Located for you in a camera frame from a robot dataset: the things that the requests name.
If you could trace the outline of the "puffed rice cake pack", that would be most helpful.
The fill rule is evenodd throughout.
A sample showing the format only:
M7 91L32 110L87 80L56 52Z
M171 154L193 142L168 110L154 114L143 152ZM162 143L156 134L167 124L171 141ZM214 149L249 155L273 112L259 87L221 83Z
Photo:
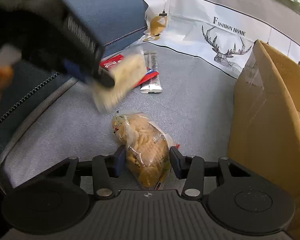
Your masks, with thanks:
M147 68L142 52L130 54L110 69L113 87L107 88L98 81L89 81L93 101L101 113L112 110L146 75Z

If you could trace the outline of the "grey deer-print sofa cover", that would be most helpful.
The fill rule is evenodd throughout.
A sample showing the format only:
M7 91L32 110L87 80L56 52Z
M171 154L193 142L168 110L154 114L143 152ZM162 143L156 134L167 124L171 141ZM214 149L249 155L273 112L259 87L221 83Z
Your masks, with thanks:
M147 114L185 155L226 155L239 72L214 61L256 40L300 62L300 6L290 0L63 0L105 47L105 57L154 52L163 90L133 89L115 108ZM68 157L90 161L119 147L114 110L99 112L91 88L21 61L0 102L0 167L13 187Z

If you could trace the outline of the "clear bag of cookies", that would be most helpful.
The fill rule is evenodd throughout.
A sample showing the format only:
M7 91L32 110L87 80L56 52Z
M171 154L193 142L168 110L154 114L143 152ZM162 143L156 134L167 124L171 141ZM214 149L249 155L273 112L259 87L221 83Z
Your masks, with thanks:
M179 147L144 113L116 112L111 126L126 147L126 165L144 189L162 189L171 165L169 151Z

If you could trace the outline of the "silver stick packet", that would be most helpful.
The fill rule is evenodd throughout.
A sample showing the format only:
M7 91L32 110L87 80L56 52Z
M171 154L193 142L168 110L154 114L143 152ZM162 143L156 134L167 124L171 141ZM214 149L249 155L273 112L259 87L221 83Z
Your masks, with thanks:
M140 85L140 92L142 94L161 93L162 85L159 79L159 69L156 52L145 52L145 61L147 74L145 76L145 82Z

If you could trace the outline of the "brown cardboard box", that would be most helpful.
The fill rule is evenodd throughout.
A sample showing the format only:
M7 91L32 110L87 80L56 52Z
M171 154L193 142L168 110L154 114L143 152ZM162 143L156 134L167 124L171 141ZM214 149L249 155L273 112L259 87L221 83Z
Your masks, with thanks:
M235 83L228 156L292 196L300 239L300 66L262 41Z

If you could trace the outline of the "red blue spicy snack packet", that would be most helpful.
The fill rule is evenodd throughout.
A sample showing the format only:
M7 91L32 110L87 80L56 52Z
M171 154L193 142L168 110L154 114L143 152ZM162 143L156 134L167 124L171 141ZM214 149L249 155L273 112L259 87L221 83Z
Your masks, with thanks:
M102 61L100 66L114 77L114 88L133 89L145 82L147 67L142 54L117 54Z

